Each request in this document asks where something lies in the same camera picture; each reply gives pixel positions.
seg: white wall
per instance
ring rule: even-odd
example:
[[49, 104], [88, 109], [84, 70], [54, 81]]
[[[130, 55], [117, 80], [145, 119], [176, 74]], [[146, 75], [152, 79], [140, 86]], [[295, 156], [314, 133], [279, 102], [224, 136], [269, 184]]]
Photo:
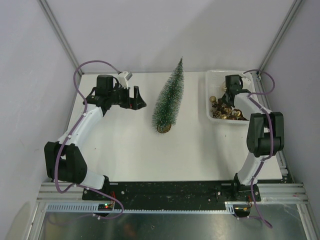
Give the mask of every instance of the white wall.
[[[77, 60], [171, 72], [259, 66], [293, 0], [48, 0]], [[103, 64], [83, 67], [105, 72]]]
[[[284, 115], [284, 152], [297, 182], [304, 182], [320, 225], [320, 1], [307, 0], [267, 71], [276, 87], [269, 96]], [[263, 78], [266, 89], [270, 81]]]
[[0, 23], [0, 239], [19, 240], [46, 178], [44, 146], [68, 120], [74, 70], [36, 0], [2, 1]]

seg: cable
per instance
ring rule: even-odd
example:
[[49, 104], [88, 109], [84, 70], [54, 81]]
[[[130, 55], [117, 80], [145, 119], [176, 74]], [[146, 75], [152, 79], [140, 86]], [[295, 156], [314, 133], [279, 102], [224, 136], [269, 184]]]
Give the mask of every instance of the cable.
[[253, 102], [262, 112], [265, 113], [267, 121], [268, 121], [268, 125], [269, 125], [269, 132], [270, 132], [270, 153], [269, 153], [269, 156], [264, 157], [261, 160], [261, 163], [260, 163], [258, 169], [256, 170], [255, 174], [253, 175], [253, 178], [252, 178], [251, 184], [250, 184], [250, 190], [251, 190], [253, 203], [254, 203], [255, 209], [256, 209], [259, 216], [249, 216], [249, 218], [261, 220], [268, 228], [272, 229], [273, 228], [272, 224], [264, 219], [264, 217], [262, 216], [260, 209], [257, 205], [255, 193], [254, 193], [254, 181], [255, 181], [255, 178], [260, 173], [265, 161], [270, 159], [273, 156], [273, 153], [274, 153], [274, 132], [273, 132], [272, 122], [271, 122], [271, 118], [269, 116], [269, 113], [264, 109], [264, 107], [260, 103], [256, 102], [251, 96], [252, 95], [268, 95], [268, 94], [272, 93], [272, 91], [276, 87], [276, 82], [275, 82], [274, 78], [269, 73], [262, 71], [260, 69], [251, 69], [251, 70], [245, 71], [243, 74], [246, 74], [249, 72], [260, 72], [260, 73], [266, 74], [272, 81], [272, 88], [270, 91], [268, 91], [268, 92], [252, 92], [252, 93], [248, 94], [248, 99], [251, 102]]
[[[114, 70], [116, 70], [116, 72], [119, 74], [120, 71], [118, 69], [116, 69], [113, 65], [111, 65], [110, 63], [106, 62], [106, 61], [102, 61], [102, 60], [92, 60], [92, 61], [86, 61], [82, 64], [80, 64], [76, 70], [74, 71], [74, 74], [73, 74], [73, 85], [75, 87], [75, 90], [77, 91], [77, 93], [81, 96], [81, 98], [83, 99], [84, 101], [84, 110], [83, 110], [83, 113], [86, 113], [87, 112], [87, 108], [88, 108], [88, 102], [85, 98], [85, 96], [80, 92], [79, 90], [79, 87], [77, 86], [77, 81], [76, 81], [76, 77], [77, 77], [77, 73], [79, 71], [79, 69], [81, 67], [83, 67], [84, 65], [87, 65], [87, 64], [91, 64], [91, 63], [103, 63], [103, 64], [107, 64], [109, 65], [110, 67], [112, 67]], [[69, 186], [66, 187], [66, 189], [64, 190], [61, 190], [60, 186], [59, 186], [59, 182], [58, 182], [58, 169], [59, 169], [59, 162], [60, 162], [60, 157], [61, 157], [61, 154], [62, 154], [62, 151], [67, 143], [67, 141], [69, 140], [69, 136], [72, 136], [72, 133], [75, 131], [75, 129], [77, 128], [77, 126], [80, 124], [80, 122], [82, 121], [82, 119], [84, 118], [84, 114], [82, 114], [79, 119], [76, 121], [76, 123], [74, 124], [74, 126], [71, 128], [71, 130], [69, 131], [68, 133], [68, 136], [64, 139], [64, 141], [62, 142], [61, 144], [61, 147], [59, 148], [59, 151], [58, 151], [58, 154], [56, 156], [56, 160], [55, 160], [55, 166], [54, 166], [54, 185], [55, 185], [55, 188], [56, 190], [58, 191], [58, 193], [60, 194], [64, 194], [65, 192], [67, 192], [72, 186], [74, 186], [75, 184], [74, 183], [71, 183]], [[84, 188], [84, 189], [87, 189], [87, 190], [91, 190], [93, 192], [96, 192], [100, 195], [103, 195], [115, 202], [117, 202], [120, 206], [121, 206], [121, 212], [115, 216], [110, 216], [110, 217], [103, 217], [103, 216], [98, 216], [98, 219], [102, 218], [102, 219], [115, 219], [117, 217], [119, 217], [120, 215], [123, 214], [124, 212], [124, 206], [123, 204], [115, 199], [114, 197], [112, 196], [109, 196], [101, 191], [98, 191], [94, 188], [91, 188], [91, 187], [87, 187], [87, 186], [83, 186], [83, 185], [80, 185], [80, 184], [76, 184], [77, 187], [81, 187], [81, 188]]]

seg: green christmas tree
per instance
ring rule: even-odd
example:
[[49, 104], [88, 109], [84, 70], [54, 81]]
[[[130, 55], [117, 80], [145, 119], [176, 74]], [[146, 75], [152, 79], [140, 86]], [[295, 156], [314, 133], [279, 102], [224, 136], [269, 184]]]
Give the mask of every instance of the green christmas tree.
[[152, 126], [159, 133], [169, 132], [177, 122], [180, 103], [184, 94], [184, 68], [182, 58], [162, 88], [155, 103]]

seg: tree base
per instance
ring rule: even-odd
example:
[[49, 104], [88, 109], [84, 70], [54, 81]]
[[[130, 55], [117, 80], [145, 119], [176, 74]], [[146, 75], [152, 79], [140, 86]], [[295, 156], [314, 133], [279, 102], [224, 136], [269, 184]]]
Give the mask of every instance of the tree base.
[[156, 127], [156, 130], [158, 131], [158, 133], [160, 134], [165, 134], [167, 132], [169, 132], [171, 129], [171, 124], [165, 126], [165, 127], [160, 127], [160, 126], [157, 126]]

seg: robotic arm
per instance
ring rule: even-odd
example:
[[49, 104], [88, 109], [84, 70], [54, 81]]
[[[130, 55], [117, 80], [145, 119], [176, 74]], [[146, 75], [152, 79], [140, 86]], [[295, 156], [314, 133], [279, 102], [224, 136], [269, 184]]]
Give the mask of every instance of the robotic arm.
[[128, 80], [131, 72], [121, 72], [117, 78], [111, 75], [99, 75], [96, 79], [96, 87], [86, 97], [87, 111], [82, 113], [82, 121], [75, 128], [72, 136], [68, 136], [70, 129], [56, 142], [48, 142], [44, 147], [46, 171], [49, 178], [54, 179], [55, 163], [58, 151], [66, 139], [59, 167], [58, 179], [75, 184], [81, 184], [94, 189], [101, 189], [105, 182], [105, 176], [90, 171], [87, 168], [81, 149], [93, 127], [105, 116], [112, 105], [119, 105], [124, 109], [139, 110], [147, 106], [139, 93], [139, 87], [134, 86], [134, 96], [130, 97]]
[[[235, 175], [234, 182], [237, 192], [247, 189], [251, 180], [258, 171], [263, 158], [270, 154], [271, 136], [273, 137], [273, 156], [284, 148], [284, 117], [281, 112], [272, 112], [258, 104], [250, 97], [250, 92], [243, 88], [243, 82], [239, 75], [225, 77], [226, 92], [222, 101], [242, 111], [246, 119], [250, 119], [246, 145], [249, 154], [241, 170]], [[269, 124], [266, 114], [269, 114], [272, 123], [272, 134], [268, 132]]]

